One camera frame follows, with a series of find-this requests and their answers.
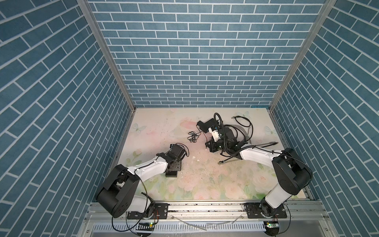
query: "floral tablecloth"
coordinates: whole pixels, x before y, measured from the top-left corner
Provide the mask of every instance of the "floral tablecloth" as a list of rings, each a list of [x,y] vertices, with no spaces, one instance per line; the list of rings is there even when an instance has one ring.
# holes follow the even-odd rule
[[[283,149],[271,119],[264,108],[138,108],[123,147],[119,164],[141,164],[167,152],[170,144],[183,143],[189,157],[182,161],[177,178],[156,175],[144,184],[155,200],[261,199],[277,183],[273,169],[252,161],[239,160],[218,165],[224,157],[205,147],[203,134],[196,143],[187,140],[188,132],[198,132],[196,123],[213,118],[217,112],[224,124],[237,124],[232,116],[250,119],[254,126],[252,144],[277,141],[272,149]],[[301,191],[293,198],[305,198]]]

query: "white component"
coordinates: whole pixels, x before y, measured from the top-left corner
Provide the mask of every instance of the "white component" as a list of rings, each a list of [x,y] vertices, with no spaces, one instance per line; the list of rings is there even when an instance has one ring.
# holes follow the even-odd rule
[[[242,148],[244,148],[245,146],[251,146],[251,144],[248,143],[246,145],[243,145]],[[281,150],[274,150],[274,152],[282,153]],[[250,148],[243,150],[240,152],[240,155],[243,160],[255,161],[257,163],[267,165],[271,168],[274,168],[271,161],[274,159],[274,157],[278,156],[277,153],[273,154],[269,151],[263,151],[258,148]]]
[[[163,173],[167,169],[167,165],[164,158],[156,156],[154,159],[140,165],[128,167],[128,171],[138,175],[143,182],[157,174]]]
[[[275,187],[266,195],[265,200],[272,208],[277,208],[290,196],[292,195],[284,191],[280,184],[277,183]]]
[[[132,202],[130,203],[129,208],[126,210],[127,212],[141,212],[143,213],[145,211],[146,207],[146,199],[147,199],[147,206],[150,205],[150,200],[143,194],[141,195],[134,195]]]
[[[219,135],[219,133],[218,133],[217,130],[212,131],[211,128],[208,128],[208,131],[212,134],[213,139],[214,139],[215,141],[218,141],[218,140],[221,139],[221,138],[220,138],[220,135]]]

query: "black cable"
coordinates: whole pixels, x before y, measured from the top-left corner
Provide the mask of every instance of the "black cable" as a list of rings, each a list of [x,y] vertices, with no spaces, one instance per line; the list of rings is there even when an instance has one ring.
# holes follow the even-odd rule
[[[153,162],[151,162],[150,164],[148,164],[148,165],[145,165],[145,166],[142,166],[142,167],[138,167],[138,169],[142,169],[142,168],[145,168],[145,167],[147,167],[147,166],[149,166],[149,165],[151,165],[152,163],[154,163],[154,161]]]
[[[186,145],[184,145],[184,144],[181,144],[181,143],[176,143],[176,145],[179,145],[179,146],[181,146],[183,149],[184,149],[184,151],[186,152],[186,156],[187,157],[189,157],[190,156],[190,150],[188,149],[188,147],[186,146]]]
[[[243,118],[243,119],[245,119],[247,122],[249,122],[249,126],[243,125],[242,123],[240,123],[240,122],[237,120],[237,118]],[[239,116],[239,115],[238,115],[238,116],[235,116],[234,119],[236,120],[236,122],[237,122],[239,125],[241,125],[241,126],[243,126],[243,127],[250,127],[250,126],[251,126],[251,135],[250,135],[249,139],[246,140],[246,141],[250,141],[250,139],[253,137],[253,131],[254,131],[254,127],[253,127],[253,124],[251,123],[251,121],[250,121],[248,118],[243,117],[243,116]]]
[[[189,141],[189,142],[193,142],[193,143],[197,142],[197,139],[199,138],[200,134],[203,133],[204,136],[205,136],[205,139],[206,139],[207,142],[208,142],[208,138],[207,138],[207,136],[205,135],[205,132],[200,131],[200,129],[199,129],[199,127],[198,127],[197,125],[196,125],[196,127],[197,127],[197,129],[199,130],[199,132],[194,132],[194,131],[189,132],[188,135],[190,135],[190,136],[187,137],[188,141]]]
[[[288,205],[286,205],[286,206],[287,206],[288,213],[290,214],[290,223],[288,224],[287,229],[285,229],[285,231],[277,233],[275,236],[286,232],[290,228],[290,225],[291,225],[291,212],[290,212],[290,209],[288,208]]]
[[[238,131],[239,131],[239,132],[242,134],[242,136],[243,136],[243,140],[242,140],[242,141],[247,141],[247,140],[246,140],[247,137],[245,136],[245,134],[244,134],[239,128],[237,128],[237,127],[235,127],[235,126],[233,126],[233,125],[230,125],[230,124],[225,124],[224,127],[232,127],[232,128],[234,128],[235,131],[236,131],[236,133],[237,133],[236,138],[238,137]]]
[[[139,177],[138,175],[137,175],[137,177],[138,177],[139,180],[142,182],[142,185],[143,185],[143,187],[145,188],[145,192],[146,192],[146,205],[145,205],[145,210],[143,211],[143,214],[144,214],[144,213],[146,212],[146,209],[147,209],[147,200],[148,200],[147,189],[146,189],[146,186],[145,186],[145,184],[143,183],[141,177]],[[141,218],[137,221],[137,223],[136,223],[134,226],[132,226],[132,227],[129,228],[129,226],[128,226],[128,224],[127,224],[126,226],[127,226],[128,229],[123,230],[123,231],[118,230],[118,229],[116,229],[116,228],[114,227],[114,225],[113,225],[113,216],[112,216],[112,228],[113,228],[115,231],[117,231],[117,232],[127,232],[127,231],[131,231],[131,229],[133,229],[134,227],[136,227],[136,225],[138,225],[138,223],[141,221],[141,219],[142,219],[142,217],[143,217],[143,214],[141,215]],[[128,213],[126,213],[125,222],[127,221],[127,217],[128,217]]]
[[[229,154],[229,155],[231,155],[232,156],[232,154],[230,154],[229,153],[229,151],[228,151],[228,147],[227,147],[227,144],[226,144],[226,134],[225,134],[225,130],[224,130],[224,123],[223,123],[223,121],[222,121],[222,119],[221,119],[221,116],[218,114],[218,113],[215,113],[214,115],[213,115],[213,118],[216,120],[216,116],[218,117],[218,119],[219,119],[219,121],[220,121],[220,124],[221,124],[221,130],[222,130],[222,136],[223,136],[223,142],[224,142],[224,149],[225,149],[225,152],[227,153],[227,154]]]

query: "robotic arm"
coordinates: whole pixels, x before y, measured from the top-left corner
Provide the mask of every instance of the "robotic arm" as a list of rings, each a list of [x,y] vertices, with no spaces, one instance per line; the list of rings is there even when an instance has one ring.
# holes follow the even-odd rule
[[[114,218],[126,211],[141,212],[144,217],[151,216],[155,202],[144,193],[135,195],[139,182],[164,172],[166,176],[172,177],[173,172],[180,170],[180,164],[186,154],[182,146],[171,144],[168,152],[159,153],[150,161],[140,165],[128,168],[117,165],[99,187],[97,201]]]
[[[266,217],[275,215],[277,208],[292,195],[297,195],[312,178],[309,167],[291,148],[269,151],[254,147],[241,151],[240,155],[243,160],[255,161],[275,170],[278,183],[261,200],[262,214]]]
[[[233,132],[223,126],[220,116],[219,121],[213,118],[206,123],[199,121],[197,124],[204,133],[212,134],[213,139],[205,144],[210,152],[227,152],[230,157],[255,161],[275,170],[278,184],[260,202],[264,216],[274,216],[284,201],[292,195],[297,195],[309,184],[312,171],[293,149],[268,150],[263,148],[264,145],[270,146],[276,143],[251,145],[246,140],[237,141]],[[99,187],[97,201],[114,218],[126,211],[140,212],[143,213],[143,217],[150,217],[155,202],[144,193],[135,195],[137,186],[140,181],[143,182],[161,173],[166,173],[167,177],[176,177],[175,172],[180,170],[182,159],[187,154],[184,146],[178,144],[171,144],[168,152],[157,154],[152,160],[143,164],[127,168],[117,165]]]
[[[296,151],[291,148],[280,150],[268,150],[260,146],[275,145],[277,142],[270,142],[261,145],[251,145],[246,140],[237,141],[233,132],[223,125],[219,114],[215,113],[214,118],[203,123],[197,123],[204,132],[210,132],[213,139],[205,145],[210,152],[222,151],[231,157],[240,160],[251,160],[269,166],[275,170],[278,184],[261,200],[260,208],[266,217],[276,214],[277,208],[292,195],[297,195],[301,189],[307,186],[312,178],[312,171],[301,161]]]

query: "mounting plate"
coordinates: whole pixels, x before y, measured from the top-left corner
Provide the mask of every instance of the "mounting plate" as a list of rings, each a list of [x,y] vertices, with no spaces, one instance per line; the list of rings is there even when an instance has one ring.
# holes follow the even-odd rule
[[[167,219],[168,203],[156,203],[154,209],[158,211],[159,219]],[[143,213],[140,212],[127,212],[128,220],[139,220]]]
[[[262,211],[259,206],[260,206],[260,202],[245,203],[244,207],[247,212],[247,218],[249,219],[267,218],[264,215],[262,215]],[[283,203],[280,206],[278,206],[276,216],[277,218],[287,218],[287,213],[285,212]]]

